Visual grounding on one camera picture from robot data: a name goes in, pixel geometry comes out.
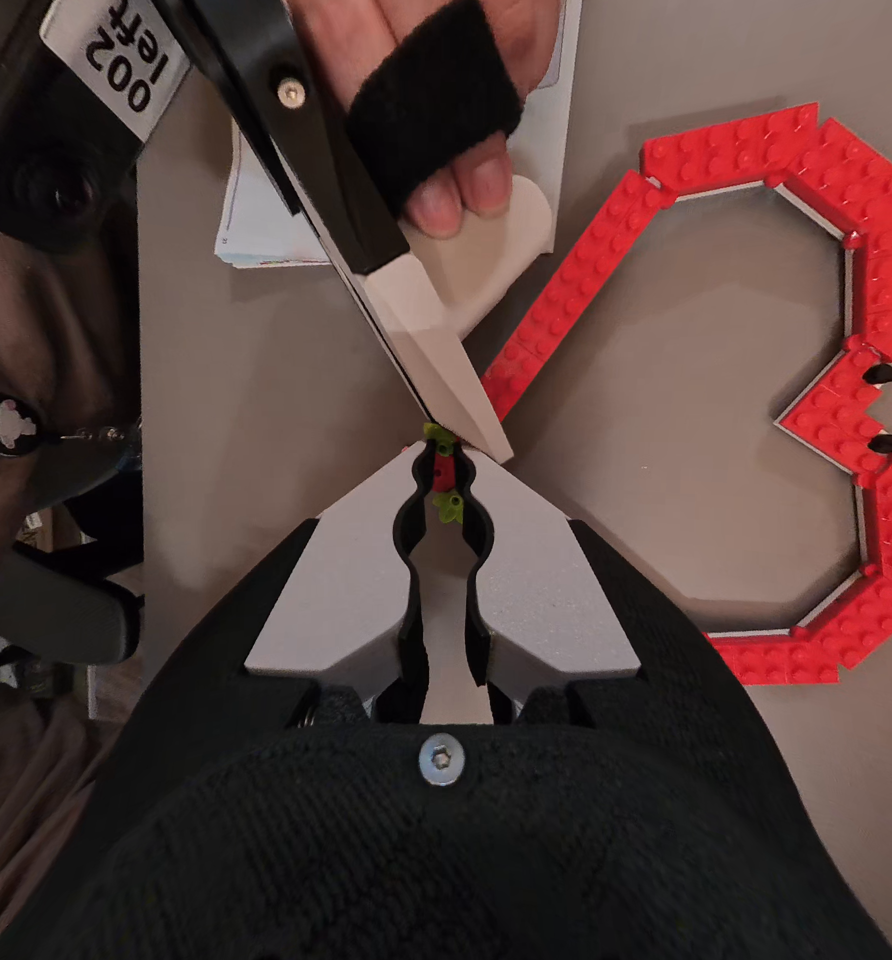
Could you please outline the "white instruction booklet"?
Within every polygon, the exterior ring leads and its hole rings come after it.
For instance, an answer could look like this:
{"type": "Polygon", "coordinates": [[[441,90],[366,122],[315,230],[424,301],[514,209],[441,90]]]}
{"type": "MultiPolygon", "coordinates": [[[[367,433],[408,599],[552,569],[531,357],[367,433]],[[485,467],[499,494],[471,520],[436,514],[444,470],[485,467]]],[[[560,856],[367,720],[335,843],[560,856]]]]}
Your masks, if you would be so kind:
{"type": "MultiPolygon", "coordinates": [[[[524,102],[521,122],[508,140],[514,173],[543,192],[551,212],[547,239],[556,243],[575,64],[583,2],[560,4],[558,33],[547,72],[524,102]]],[[[214,253],[237,269],[312,267],[328,258],[308,223],[288,210],[254,151],[232,123],[232,163],[214,253]]]]}

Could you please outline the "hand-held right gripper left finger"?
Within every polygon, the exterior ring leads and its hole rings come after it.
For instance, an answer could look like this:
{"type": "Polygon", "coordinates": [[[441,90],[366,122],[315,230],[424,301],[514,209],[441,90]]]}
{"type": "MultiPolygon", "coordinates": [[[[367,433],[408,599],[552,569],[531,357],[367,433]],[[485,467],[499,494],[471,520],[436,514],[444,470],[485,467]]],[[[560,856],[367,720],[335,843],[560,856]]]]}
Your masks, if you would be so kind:
{"type": "Polygon", "coordinates": [[[252,675],[389,687],[411,574],[394,521],[418,492],[418,441],[322,511],[245,659],[252,675]]]}

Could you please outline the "round badge reel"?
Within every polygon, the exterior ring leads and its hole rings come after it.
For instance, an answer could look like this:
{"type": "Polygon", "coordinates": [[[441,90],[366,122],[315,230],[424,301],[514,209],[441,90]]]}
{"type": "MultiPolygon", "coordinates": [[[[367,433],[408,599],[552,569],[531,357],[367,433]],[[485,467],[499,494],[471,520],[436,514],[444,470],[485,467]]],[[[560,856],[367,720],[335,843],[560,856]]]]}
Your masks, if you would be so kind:
{"type": "Polygon", "coordinates": [[[18,459],[44,445],[46,428],[28,403],[0,391],[0,458],[18,459]]]}

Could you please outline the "person's brown clothing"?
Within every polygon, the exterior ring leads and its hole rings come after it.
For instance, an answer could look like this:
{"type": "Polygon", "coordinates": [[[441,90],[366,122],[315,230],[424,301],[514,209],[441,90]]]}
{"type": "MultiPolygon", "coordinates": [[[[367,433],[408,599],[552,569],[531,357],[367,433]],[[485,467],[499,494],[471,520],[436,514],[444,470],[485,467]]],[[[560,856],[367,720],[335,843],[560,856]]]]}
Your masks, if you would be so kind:
{"type": "MultiPolygon", "coordinates": [[[[114,224],[51,255],[0,233],[0,391],[61,429],[138,416],[134,240],[133,226],[114,224]]],[[[87,489],[110,457],[97,444],[0,458],[0,567],[25,516],[87,489]]],[[[80,820],[114,736],[71,695],[38,705],[0,682],[0,936],[80,820]]]]}

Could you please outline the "person's left hand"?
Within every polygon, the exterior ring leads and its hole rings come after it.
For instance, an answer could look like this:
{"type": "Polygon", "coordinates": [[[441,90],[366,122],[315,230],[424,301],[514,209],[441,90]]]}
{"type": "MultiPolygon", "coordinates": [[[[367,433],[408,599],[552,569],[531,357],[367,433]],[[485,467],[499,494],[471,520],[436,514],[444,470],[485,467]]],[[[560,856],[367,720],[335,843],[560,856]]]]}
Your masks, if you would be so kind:
{"type": "Polygon", "coordinates": [[[434,238],[512,197],[509,137],[555,52],[557,1],[290,1],[393,215],[434,238]]]}

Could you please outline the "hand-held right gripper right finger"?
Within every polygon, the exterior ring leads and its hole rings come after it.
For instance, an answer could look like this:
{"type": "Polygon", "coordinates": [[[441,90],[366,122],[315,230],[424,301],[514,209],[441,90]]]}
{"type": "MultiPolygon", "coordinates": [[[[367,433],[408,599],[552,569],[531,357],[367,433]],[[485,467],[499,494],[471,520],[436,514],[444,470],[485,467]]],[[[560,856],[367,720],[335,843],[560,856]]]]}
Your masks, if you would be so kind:
{"type": "Polygon", "coordinates": [[[640,659],[570,518],[470,446],[456,450],[467,581],[465,647],[479,686],[565,687],[636,674],[640,659]]]}

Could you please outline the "red lego heart frame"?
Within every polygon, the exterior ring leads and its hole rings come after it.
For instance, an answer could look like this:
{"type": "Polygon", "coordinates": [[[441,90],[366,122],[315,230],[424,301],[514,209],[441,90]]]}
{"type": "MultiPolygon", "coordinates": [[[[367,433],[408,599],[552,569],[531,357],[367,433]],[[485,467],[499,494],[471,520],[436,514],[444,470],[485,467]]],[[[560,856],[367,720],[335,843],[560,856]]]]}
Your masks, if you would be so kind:
{"type": "Polygon", "coordinates": [[[882,388],[863,380],[892,365],[892,163],[815,102],[644,142],[481,378],[504,419],[593,302],[636,239],[675,202],[764,187],[821,225],[844,252],[844,341],[779,415],[789,437],[850,474],[860,567],[788,629],[710,632],[746,686],[835,684],[892,636],[892,455],[870,415],[882,388]]]}

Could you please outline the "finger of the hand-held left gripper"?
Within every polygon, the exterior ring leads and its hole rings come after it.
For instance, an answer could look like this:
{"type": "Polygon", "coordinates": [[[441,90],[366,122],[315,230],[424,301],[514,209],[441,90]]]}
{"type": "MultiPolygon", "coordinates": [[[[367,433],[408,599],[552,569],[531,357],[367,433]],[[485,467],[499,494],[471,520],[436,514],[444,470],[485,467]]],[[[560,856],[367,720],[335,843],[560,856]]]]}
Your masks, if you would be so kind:
{"type": "Polygon", "coordinates": [[[399,350],[432,421],[495,461],[509,461],[510,441],[434,287],[432,308],[415,317],[412,330],[412,344],[399,350]]]}
{"type": "Polygon", "coordinates": [[[412,325],[433,308],[433,284],[415,255],[400,255],[378,270],[357,273],[343,258],[343,282],[428,422],[433,414],[400,347],[413,343],[412,325]]]}

